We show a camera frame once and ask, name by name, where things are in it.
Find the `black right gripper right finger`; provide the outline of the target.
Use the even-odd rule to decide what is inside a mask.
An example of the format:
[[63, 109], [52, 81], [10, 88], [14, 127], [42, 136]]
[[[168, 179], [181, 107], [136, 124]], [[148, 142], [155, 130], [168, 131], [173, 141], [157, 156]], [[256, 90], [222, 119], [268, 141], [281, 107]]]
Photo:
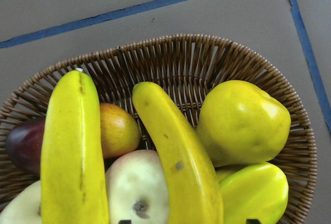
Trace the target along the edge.
[[247, 219], [246, 224], [260, 224], [258, 219]]

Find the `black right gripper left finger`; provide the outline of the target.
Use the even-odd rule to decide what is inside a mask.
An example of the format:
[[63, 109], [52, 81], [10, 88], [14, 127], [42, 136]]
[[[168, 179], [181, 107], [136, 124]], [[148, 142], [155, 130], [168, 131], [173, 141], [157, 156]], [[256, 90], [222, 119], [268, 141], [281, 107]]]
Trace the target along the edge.
[[118, 222], [118, 224], [132, 224], [130, 219], [123, 219]]

